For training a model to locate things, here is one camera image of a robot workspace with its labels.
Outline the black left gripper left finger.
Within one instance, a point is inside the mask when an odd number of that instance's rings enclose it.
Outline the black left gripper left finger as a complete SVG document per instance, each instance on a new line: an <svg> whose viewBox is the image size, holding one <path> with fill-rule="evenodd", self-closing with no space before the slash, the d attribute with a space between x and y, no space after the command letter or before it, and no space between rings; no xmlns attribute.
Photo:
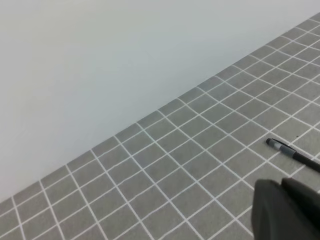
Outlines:
<svg viewBox="0 0 320 240"><path fill-rule="evenodd" d="M297 240L300 210L279 183L255 182L251 225L255 240Z"/></svg>

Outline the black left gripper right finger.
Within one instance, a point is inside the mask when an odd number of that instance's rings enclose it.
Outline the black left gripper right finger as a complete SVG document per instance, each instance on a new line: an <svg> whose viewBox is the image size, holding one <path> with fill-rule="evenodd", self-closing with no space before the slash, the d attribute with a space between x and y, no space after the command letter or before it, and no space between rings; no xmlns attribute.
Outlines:
<svg viewBox="0 0 320 240"><path fill-rule="evenodd" d="M320 194L293 178L283 178L281 187L288 194L290 200L296 205L300 222L309 228L309 231L320 239Z"/></svg>

